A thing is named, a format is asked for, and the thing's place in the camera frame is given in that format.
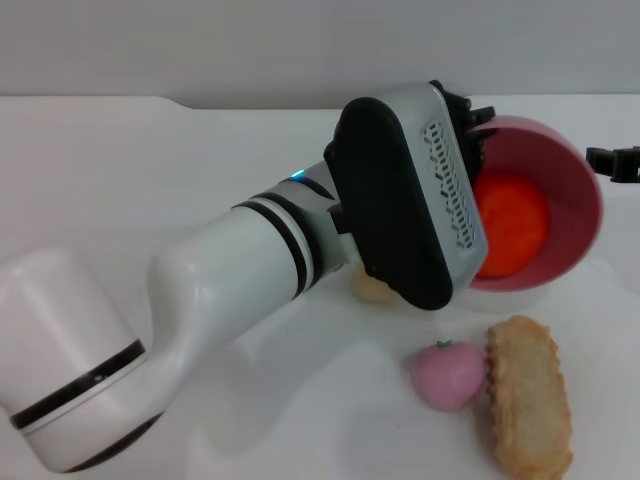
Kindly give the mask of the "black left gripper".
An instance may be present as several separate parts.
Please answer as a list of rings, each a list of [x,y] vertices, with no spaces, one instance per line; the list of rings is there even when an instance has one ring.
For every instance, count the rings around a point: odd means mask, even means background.
[[[495,108],[471,110],[471,101],[466,97],[448,92],[438,80],[431,80],[430,84],[444,98],[467,175],[478,176],[484,163],[484,137],[482,132],[474,131],[496,116]]]

